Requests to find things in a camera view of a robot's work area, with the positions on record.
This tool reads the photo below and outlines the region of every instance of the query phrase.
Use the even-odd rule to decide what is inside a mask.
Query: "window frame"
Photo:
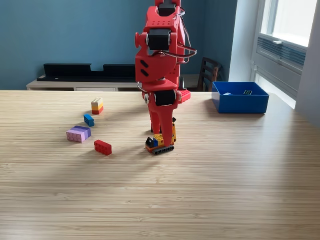
[[[279,58],[265,49],[258,48],[258,38],[264,38],[273,42],[281,41],[281,44],[284,46],[297,49],[303,53],[306,53],[308,48],[293,42],[279,39],[270,34],[261,33],[265,3],[266,0],[259,0],[259,10],[251,57],[252,71],[250,81],[255,81],[257,72],[258,74],[263,75],[266,80],[274,84],[281,91],[296,100],[304,66],[295,64],[283,58]],[[275,26],[277,15],[276,6],[278,6],[278,0],[271,0],[269,18],[267,20],[267,33],[272,33]]]

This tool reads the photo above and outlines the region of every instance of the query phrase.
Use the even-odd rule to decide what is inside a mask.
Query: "wooden chair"
[[[204,57],[202,59],[201,70],[199,74],[198,86],[196,90],[198,92],[203,92],[204,84],[205,84],[205,91],[211,92],[212,91],[212,83],[217,81],[219,77],[219,73],[222,66],[217,61],[214,61],[210,58]]]

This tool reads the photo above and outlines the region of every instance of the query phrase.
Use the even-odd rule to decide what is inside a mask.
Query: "blue plastic bin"
[[[245,95],[246,90],[252,94]],[[268,100],[269,94],[255,82],[216,81],[212,86],[212,101],[219,113],[264,114]]]

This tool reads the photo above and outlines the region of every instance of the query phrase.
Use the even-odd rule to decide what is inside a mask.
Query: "red robot arm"
[[[135,79],[142,83],[140,89],[148,104],[152,129],[158,134],[161,127],[165,146],[171,144],[173,110],[181,99],[180,65],[197,54],[185,46],[186,35],[190,41],[184,13],[181,0],[155,0],[155,6],[148,9],[143,33],[135,34],[135,46],[141,47],[135,57]]]

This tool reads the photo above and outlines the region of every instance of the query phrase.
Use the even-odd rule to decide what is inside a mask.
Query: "red lego brick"
[[[99,152],[102,153],[104,155],[110,155],[112,154],[112,147],[110,144],[103,142],[101,140],[97,140],[94,142],[94,149]]]
[[[191,98],[191,92],[188,90],[180,90],[181,93],[181,101],[179,101],[179,104],[182,104],[183,102],[187,101]]]
[[[92,114],[99,115],[103,110],[104,106],[102,106],[99,111],[92,110]]]

